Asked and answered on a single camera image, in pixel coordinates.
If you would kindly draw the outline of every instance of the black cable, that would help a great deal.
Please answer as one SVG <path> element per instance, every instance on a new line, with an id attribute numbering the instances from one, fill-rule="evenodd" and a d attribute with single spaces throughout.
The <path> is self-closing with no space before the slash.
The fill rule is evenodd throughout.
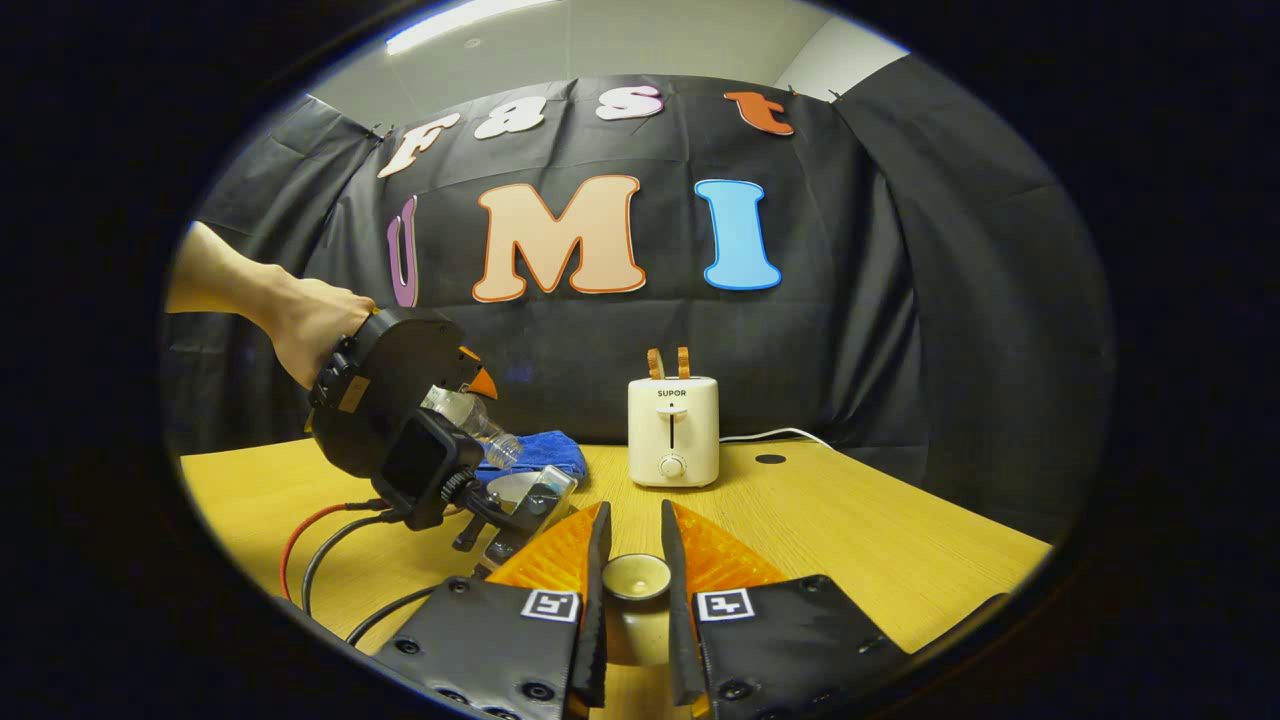
<path id="1" fill-rule="evenodd" d="M 387 619 L 388 615 L 396 612 L 397 610 L 404 607 L 406 605 L 413 602 L 415 600 L 431 594 L 431 591 L 434 591 L 436 587 L 439 585 L 422 588 L 417 592 L 411 592 L 399 600 L 393 600 L 388 602 L 378 612 L 374 612 L 369 618 L 365 618 L 364 620 L 360 621 L 358 625 L 356 625 L 356 629 L 352 630 L 349 635 L 347 635 L 347 644 L 349 644 L 351 647 L 356 647 L 356 643 L 360 642 L 360 638 L 365 637 L 365 633 L 367 633 L 370 628 L 381 623 L 383 620 Z"/>
<path id="2" fill-rule="evenodd" d="M 307 564 L 307 571 L 302 575 L 302 611 L 307 614 L 307 618 L 311 616 L 311 584 L 315 583 L 316 570 L 320 569 L 320 561 L 324 560 L 324 556 L 329 555 L 329 551 L 333 550 L 333 546 L 338 544 L 338 542 L 342 541 L 342 538 L 349 536 L 351 533 L 358 530 L 360 528 L 364 528 L 365 525 L 376 525 L 378 523 L 388 523 L 388 521 L 392 520 L 388 519 L 387 512 L 381 515 L 374 515 L 372 518 L 361 518 L 360 520 L 343 525 L 340 530 L 330 536 L 329 539 L 324 541 L 324 544 L 321 544 L 320 548 L 316 550 L 316 553 L 311 556 L 311 562 Z"/>

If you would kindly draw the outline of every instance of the ceiling light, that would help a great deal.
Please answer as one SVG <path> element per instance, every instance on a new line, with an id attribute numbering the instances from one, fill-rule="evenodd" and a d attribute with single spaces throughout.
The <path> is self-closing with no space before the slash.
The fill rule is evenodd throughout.
<path id="1" fill-rule="evenodd" d="M 471 24 L 476 20 L 500 15 L 509 10 L 541 5 L 544 3 L 557 3 L 559 0 L 472 0 L 466 5 L 458 5 L 452 10 L 445 10 L 438 15 L 431 15 L 425 20 L 403 29 L 387 40 L 387 54 L 396 55 L 410 47 L 416 47 L 451 29 Z"/>

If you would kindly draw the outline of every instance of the power cord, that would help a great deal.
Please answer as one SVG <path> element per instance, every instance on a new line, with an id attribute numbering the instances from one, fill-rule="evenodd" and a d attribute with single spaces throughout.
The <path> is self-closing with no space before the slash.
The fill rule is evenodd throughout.
<path id="1" fill-rule="evenodd" d="M 284 592 L 284 600 L 293 602 L 293 596 L 289 594 L 289 555 L 293 553 L 293 546 L 298 542 L 298 538 L 307 528 L 316 524 L 316 521 L 320 520 L 321 518 L 332 515 L 334 512 L 340 512 L 343 510 L 385 510 L 385 509 L 387 509 L 387 502 L 380 498 L 366 500 L 365 502 L 339 502 L 338 505 L 330 505 L 329 507 L 324 507 L 319 510 L 315 515 L 311 515 L 310 518 L 303 520 L 302 524 L 293 530 L 293 534 L 289 536 L 289 539 L 284 543 L 284 552 L 280 553 L 280 589 Z"/>
<path id="2" fill-rule="evenodd" d="M 324 541 L 324 543 L 316 550 L 316 553 L 311 556 L 311 562 L 307 564 L 307 571 L 302 574 L 302 611 L 311 616 L 311 587 L 315 584 L 316 571 L 320 570 L 320 561 L 324 560 L 325 555 L 333 550 L 335 544 L 342 542 L 342 538 L 349 536 L 351 533 L 358 530 L 360 528 L 367 525 L 376 525 L 379 523 L 398 523 L 404 519 L 403 512 L 384 511 L 372 518 L 361 518 L 352 523 L 347 523 L 340 530 Z"/>
<path id="3" fill-rule="evenodd" d="M 388 602 L 381 609 L 379 609 L 378 612 L 374 612 L 369 618 L 365 618 L 364 620 L 360 621 L 358 625 L 356 625 L 356 629 L 352 630 L 349 635 L 347 635 L 347 644 L 349 644 L 351 647 L 356 647 L 356 643 L 360 642 L 360 638 L 365 637 L 365 633 L 367 633 L 370 630 L 370 628 L 372 628 L 374 625 L 381 623 L 392 612 L 396 612 L 397 610 L 399 610 L 401 607 L 404 607 L 406 605 L 413 602 L 415 600 L 419 600 L 419 598 L 422 598 L 422 597 L 426 597 L 426 596 L 431 594 L 431 592 L 435 591 L 436 587 L 439 587 L 439 585 L 431 585 L 429 588 L 422 588 L 422 589 L 420 589 L 417 592 L 411 592 L 411 593 L 406 594 L 404 597 L 402 597 L 399 600 L 393 600 L 393 601 Z"/>
<path id="4" fill-rule="evenodd" d="M 730 442 L 730 441 L 735 441 L 735 439 L 760 439 L 762 437 L 769 437 L 769 436 L 776 436 L 776 434 L 781 434 L 781 433 L 797 433 L 797 434 L 801 434 L 801 436 L 804 436 L 804 437 L 806 437 L 806 438 L 817 442 L 818 445 L 826 447 L 827 450 L 832 450 L 832 447 L 829 445 L 827 445 L 826 441 L 823 441 L 818 436 L 806 433 L 806 432 L 804 432 L 804 430 L 801 430 L 799 428 L 778 428 L 776 430 L 768 430 L 768 432 L 754 434 L 754 436 L 722 437 L 721 442 Z"/>

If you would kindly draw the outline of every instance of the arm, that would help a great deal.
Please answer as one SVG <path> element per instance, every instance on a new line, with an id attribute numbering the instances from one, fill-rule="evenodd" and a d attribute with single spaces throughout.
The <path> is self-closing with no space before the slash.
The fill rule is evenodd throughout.
<path id="1" fill-rule="evenodd" d="M 355 334 L 376 309 L 369 297 L 236 252 L 204 223 L 178 250 L 166 313 L 234 313 L 271 338 L 289 375 L 310 389 L 338 336 Z"/>

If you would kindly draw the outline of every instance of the letter m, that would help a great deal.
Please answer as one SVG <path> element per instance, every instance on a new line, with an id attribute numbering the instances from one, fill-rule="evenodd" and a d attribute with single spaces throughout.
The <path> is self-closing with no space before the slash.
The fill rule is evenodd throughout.
<path id="1" fill-rule="evenodd" d="M 516 274 L 516 252 L 525 258 L 543 292 L 559 284 L 573 247 L 579 268 L 568 284 L 579 292 L 630 292 L 645 274 L 631 252 L 631 196 L 640 182 L 628 176 L 598 176 L 579 186 L 559 218 L 530 184 L 495 187 L 480 196 L 489 210 L 484 277 L 471 288 L 480 302 L 515 300 L 525 292 Z"/>

